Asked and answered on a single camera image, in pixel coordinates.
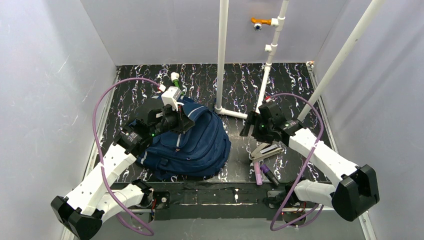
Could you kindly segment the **pink highlighter pen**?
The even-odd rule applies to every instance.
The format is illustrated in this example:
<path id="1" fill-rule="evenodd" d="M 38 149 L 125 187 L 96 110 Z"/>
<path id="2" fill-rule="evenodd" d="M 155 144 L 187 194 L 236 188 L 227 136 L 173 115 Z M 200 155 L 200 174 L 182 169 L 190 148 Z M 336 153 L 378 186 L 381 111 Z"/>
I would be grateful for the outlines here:
<path id="1" fill-rule="evenodd" d="M 256 184 L 258 186 L 261 186 L 263 184 L 263 181 L 262 181 L 262 172 L 261 172 L 261 169 L 260 169 L 260 163 L 258 161 L 254 161 L 253 162 L 253 168 L 254 168 Z"/>

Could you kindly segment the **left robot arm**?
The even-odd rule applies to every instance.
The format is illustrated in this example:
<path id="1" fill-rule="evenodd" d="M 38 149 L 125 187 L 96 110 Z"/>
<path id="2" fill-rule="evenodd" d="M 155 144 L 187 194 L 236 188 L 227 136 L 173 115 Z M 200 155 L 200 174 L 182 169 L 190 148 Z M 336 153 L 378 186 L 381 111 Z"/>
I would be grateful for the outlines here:
<path id="1" fill-rule="evenodd" d="M 119 191 L 111 185 L 137 157 L 163 133 L 185 133 L 195 126 L 179 105 L 173 109 L 166 105 L 149 112 L 149 120 L 135 118 L 115 136 L 106 154 L 99 152 L 100 162 L 66 196 L 56 196 L 51 207 L 59 220 L 80 240 L 90 240 L 100 230 L 103 222 L 121 211 L 130 213 L 132 206 L 153 200 L 154 189 L 142 180 L 135 180 Z"/>

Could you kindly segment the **navy blue student backpack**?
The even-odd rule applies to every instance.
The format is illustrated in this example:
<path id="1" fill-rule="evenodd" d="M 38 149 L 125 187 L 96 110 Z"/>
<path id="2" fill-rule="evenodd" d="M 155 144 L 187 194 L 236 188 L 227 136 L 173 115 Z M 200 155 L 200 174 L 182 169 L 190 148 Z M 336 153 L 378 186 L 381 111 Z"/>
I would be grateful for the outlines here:
<path id="1" fill-rule="evenodd" d="M 228 160 L 231 141 L 220 117 L 191 98 L 180 96 L 183 112 L 195 122 L 186 133 L 156 136 L 137 163 L 154 172 L 157 179 L 175 175 L 206 178 L 217 174 Z"/>

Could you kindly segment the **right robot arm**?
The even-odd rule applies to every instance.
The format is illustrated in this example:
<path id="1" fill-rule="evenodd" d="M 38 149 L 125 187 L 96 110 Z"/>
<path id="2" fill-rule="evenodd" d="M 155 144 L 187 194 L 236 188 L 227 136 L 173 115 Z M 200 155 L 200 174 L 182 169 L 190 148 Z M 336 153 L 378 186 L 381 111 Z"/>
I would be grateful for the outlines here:
<path id="1" fill-rule="evenodd" d="M 286 187 L 294 203 L 312 202 L 333 208 L 344 220 L 352 222 L 380 201 L 376 171 L 369 165 L 359 166 L 342 157 L 297 119 L 288 119 L 280 107 L 268 102 L 259 112 L 247 115 L 240 136 L 251 135 L 267 144 L 281 142 L 309 161 L 330 180 L 330 183 L 307 179 L 293 181 Z"/>

